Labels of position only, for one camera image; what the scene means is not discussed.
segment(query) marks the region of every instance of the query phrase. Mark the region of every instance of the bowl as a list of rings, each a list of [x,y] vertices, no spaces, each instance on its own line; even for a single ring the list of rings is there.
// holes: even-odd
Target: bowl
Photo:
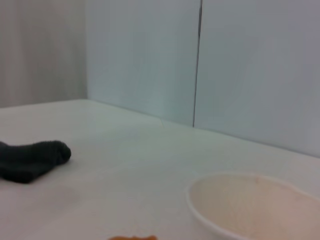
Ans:
[[[186,199],[192,215],[220,240],[320,240],[320,200],[272,177],[204,176]]]

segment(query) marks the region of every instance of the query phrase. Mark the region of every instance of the gray curtain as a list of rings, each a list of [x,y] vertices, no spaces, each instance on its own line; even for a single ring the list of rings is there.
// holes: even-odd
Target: gray curtain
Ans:
[[[0,0],[0,107],[86,98],[84,0]]]

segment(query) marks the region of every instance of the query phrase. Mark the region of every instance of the orange object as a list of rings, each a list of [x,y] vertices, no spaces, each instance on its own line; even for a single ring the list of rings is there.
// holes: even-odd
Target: orange object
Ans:
[[[158,240],[155,236],[150,236],[150,237],[123,237],[123,236],[116,236],[113,238],[110,238],[109,240]]]

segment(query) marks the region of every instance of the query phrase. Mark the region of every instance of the white tabletop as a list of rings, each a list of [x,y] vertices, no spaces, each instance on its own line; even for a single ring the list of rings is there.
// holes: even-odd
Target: white tabletop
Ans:
[[[185,188],[218,171],[278,177],[320,197],[318,158],[89,100],[0,109],[1,141],[55,139],[70,146],[69,164],[31,185],[0,182],[2,240],[211,240]]]

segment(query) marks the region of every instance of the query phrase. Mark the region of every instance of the black sock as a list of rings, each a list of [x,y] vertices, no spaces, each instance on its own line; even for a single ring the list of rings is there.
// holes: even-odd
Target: black sock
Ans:
[[[31,145],[9,146],[0,142],[0,177],[27,184],[65,164],[71,150],[61,141],[45,141]]]

